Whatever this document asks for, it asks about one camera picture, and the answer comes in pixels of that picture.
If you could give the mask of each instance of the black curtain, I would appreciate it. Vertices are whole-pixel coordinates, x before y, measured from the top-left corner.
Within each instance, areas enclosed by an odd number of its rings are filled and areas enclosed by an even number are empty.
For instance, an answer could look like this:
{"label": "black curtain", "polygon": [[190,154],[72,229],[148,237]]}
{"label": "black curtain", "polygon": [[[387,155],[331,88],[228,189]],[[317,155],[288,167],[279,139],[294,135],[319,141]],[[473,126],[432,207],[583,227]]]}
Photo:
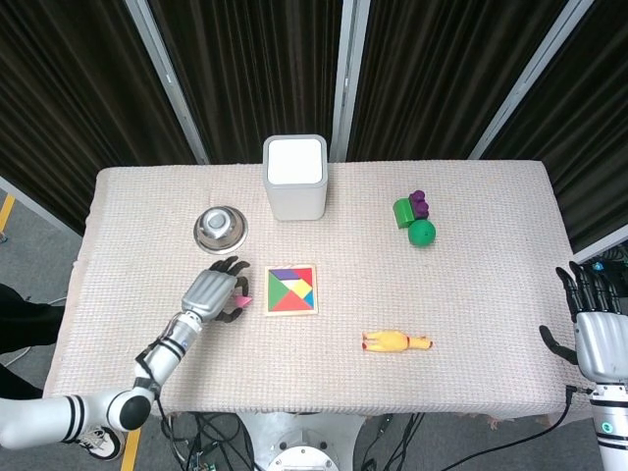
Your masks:
{"label": "black curtain", "polygon": [[628,224],[628,3],[594,3],[484,158],[545,163],[574,250]]}
{"label": "black curtain", "polygon": [[122,1],[0,2],[0,175],[78,232],[96,174],[194,158]]}
{"label": "black curtain", "polygon": [[373,0],[348,160],[465,159],[565,0]]}
{"label": "black curtain", "polygon": [[266,137],[332,141],[340,0],[150,0],[212,163],[256,163]]}

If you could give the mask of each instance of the stainless steel bowl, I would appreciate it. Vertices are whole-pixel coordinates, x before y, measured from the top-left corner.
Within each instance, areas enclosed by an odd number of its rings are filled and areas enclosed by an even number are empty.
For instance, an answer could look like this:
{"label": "stainless steel bowl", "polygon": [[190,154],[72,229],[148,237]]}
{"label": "stainless steel bowl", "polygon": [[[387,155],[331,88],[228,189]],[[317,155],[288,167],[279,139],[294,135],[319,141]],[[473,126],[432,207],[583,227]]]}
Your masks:
{"label": "stainless steel bowl", "polygon": [[246,218],[231,206],[215,206],[194,224],[194,240],[200,248],[216,255],[233,252],[248,234]]}

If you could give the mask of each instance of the robotic hand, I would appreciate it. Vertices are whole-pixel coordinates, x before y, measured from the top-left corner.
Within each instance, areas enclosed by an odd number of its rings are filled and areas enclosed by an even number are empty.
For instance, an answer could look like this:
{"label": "robotic hand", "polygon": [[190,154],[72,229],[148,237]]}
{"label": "robotic hand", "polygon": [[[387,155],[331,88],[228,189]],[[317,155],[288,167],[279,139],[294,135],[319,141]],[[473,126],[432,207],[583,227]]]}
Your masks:
{"label": "robotic hand", "polygon": [[136,357],[131,390],[34,400],[0,399],[0,446],[17,449],[71,443],[88,428],[106,424],[123,432],[141,427],[161,388],[198,337],[201,325],[212,320],[229,323],[241,314],[241,308],[231,313],[223,311],[235,288],[248,295],[247,279],[237,274],[249,265],[236,260],[220,260],[198,275],[183,296],[182,312]]}
{"label": "robotic hand", "polygon": [[539,331],[552,353],[578,365],[596,383],[590,401],[604,470],[628,469],[628,316],[606,278],[571,262],[571,276],[556,268],[574,323],[576,350],[560,345],[550,329]]}

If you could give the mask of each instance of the sneaker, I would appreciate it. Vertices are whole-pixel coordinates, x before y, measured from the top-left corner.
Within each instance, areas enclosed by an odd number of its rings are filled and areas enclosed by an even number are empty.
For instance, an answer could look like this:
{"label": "sneaker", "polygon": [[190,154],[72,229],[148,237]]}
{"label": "sneaker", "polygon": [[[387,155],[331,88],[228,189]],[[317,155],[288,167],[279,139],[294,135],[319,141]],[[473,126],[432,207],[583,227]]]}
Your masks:
{"label": "sneaker", "polygon": [[111,461],[125,449],[125,434],[109,427],[94,427],[80,437],[77,443],[96,459]]}

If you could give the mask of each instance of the black pants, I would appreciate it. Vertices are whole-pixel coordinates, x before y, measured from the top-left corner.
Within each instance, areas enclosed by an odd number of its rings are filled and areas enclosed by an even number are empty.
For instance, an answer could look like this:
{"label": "black pants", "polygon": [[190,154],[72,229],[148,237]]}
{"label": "black pants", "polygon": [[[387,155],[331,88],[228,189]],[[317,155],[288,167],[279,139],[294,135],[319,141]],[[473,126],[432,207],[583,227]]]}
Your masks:
{"label": "black pants", "polygon": [[[0,353],[57,341],[64,308],[24,301],[0,285]],[[0,365],[0,397],[37,399],[43,391]]]}

